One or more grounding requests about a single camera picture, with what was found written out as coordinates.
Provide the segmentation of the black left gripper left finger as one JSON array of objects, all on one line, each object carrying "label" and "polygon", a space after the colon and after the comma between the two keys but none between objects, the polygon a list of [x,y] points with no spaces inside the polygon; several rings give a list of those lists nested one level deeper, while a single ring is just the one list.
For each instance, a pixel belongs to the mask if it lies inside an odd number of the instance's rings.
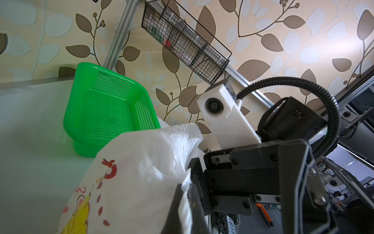
[{"label": "black left gripper left finger", "polygon": [[182,234],[183,228],[180,221],[180,215],[178,209],[182,200],[183,191],[182,184],[178,184],[172,199],[172,203],[168,212],[168,216],[165,225],[161,231],[161,234]]}]

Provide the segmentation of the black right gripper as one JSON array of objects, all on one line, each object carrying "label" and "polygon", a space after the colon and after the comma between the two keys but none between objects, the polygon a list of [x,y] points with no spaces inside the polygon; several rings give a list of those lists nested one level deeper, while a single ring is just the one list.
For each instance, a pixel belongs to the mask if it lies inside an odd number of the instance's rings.
[{"label": "black right gripper", "polygon": [[338,224],[308,142],[270,141],[191,159],[203,213],[252,215],[256,204],[281,207],[285,234],[336,234]]}]

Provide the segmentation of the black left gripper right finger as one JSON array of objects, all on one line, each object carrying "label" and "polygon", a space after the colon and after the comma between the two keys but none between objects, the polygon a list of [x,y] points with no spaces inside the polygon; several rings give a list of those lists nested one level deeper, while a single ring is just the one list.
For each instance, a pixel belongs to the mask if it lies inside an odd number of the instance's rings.
[{"label": "black left gripper right finger", "polygon": [[191,184],[187,191],[187,198],[189,207],[191,210],[192,227],[190,234],[211,234],[206,216],[203,212],[203,207],[200,201],[200,197],[197,188],[194,184]]}]

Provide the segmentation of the white printed plastic bag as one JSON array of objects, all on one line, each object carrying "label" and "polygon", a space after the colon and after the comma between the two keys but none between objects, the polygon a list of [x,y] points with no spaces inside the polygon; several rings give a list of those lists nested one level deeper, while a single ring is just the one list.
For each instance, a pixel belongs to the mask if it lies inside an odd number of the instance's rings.
[{"label": "white printed plastic bag", "polygon": [[99,151],[61,214],[59,234],[161,234],[178,184],[183,228],[192,227],[188,163],[203,137],[196,124],[127,132]]}]

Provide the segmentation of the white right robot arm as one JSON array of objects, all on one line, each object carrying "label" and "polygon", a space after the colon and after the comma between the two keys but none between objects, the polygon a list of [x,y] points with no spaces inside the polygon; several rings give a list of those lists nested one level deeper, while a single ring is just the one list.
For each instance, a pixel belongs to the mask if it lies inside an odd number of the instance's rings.
[{"label": "white right robot arm", "polygon": [[281,206],[286,234],[337,233],[308,143],[326,125],[301,102],[283,98],[259,123],[264,141],[209,152],[203,164],[193,159],[189,168],[202,212],[251,215],[261,204],[274,204]]}]

